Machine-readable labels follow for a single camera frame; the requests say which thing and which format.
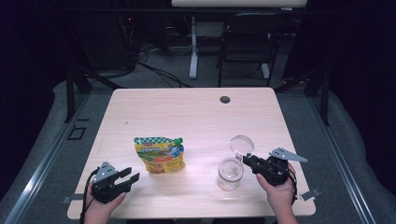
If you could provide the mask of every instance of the chair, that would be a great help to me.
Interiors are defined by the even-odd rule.
[[[239,13],[224,22],[218,58],[219,87],[222,79],[235,78],[222,76],[224,62],[257,63],[258,69],[263,63],[271,64],[266,85],[269,87],[278,42],[288,29],[288,24],[288,20],[281,15],[261,13]]]

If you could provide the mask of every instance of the colorful food package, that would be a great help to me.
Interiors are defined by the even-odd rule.
[[[134,149],[152,174],[170,174],[184,168],[182,138],[136,137]]]

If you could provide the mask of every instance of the clear jar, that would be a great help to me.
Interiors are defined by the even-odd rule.
[[[244,166],[236,158],[223,160],[219,165],[218,185],[224,190],[231,191],[239,187],[244,174]]]

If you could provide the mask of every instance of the jar lid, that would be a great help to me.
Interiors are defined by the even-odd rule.
[[[236,158],[228,158],[221,161],[219,175],[229,182],[236,182],[242,178],[244,166]]]
[[[242,156],[251,157],[253,155],[254,144],[247,136],[237,135],[231,139],[230,149],[236,158],[242,160]]]

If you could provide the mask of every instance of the light wood surface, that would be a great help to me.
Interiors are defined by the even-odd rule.
[[[173,7],[305,7],[306,0],[172,0]]]
[[[221,96],[231,102],[222,103]],[[295,152],[272,89],[116,90],[76,194],[83,193],[90,172],[108,161],[119,170],[132,167],[132,175],[140,173],[140,180],[113,212],[115,218],[273,216],[265,191],[246,165],[238,189],[224,191],[217,184],[219,163],[233,157],[230,140],[238,134],[248,136],[255,144],[254,154],[265,159],[277,147]],[[149,136],[183,138],[186,167],[169,175],[149,174],[134,149],[135,137]],[[299,192],[309,191],[300,163],[290,163],[297,172]],[[67,215],[79,218],[81,206],[82,201],[71,202]],[[309,216],[315,205],[297,200],[293,210],[296,216]]]

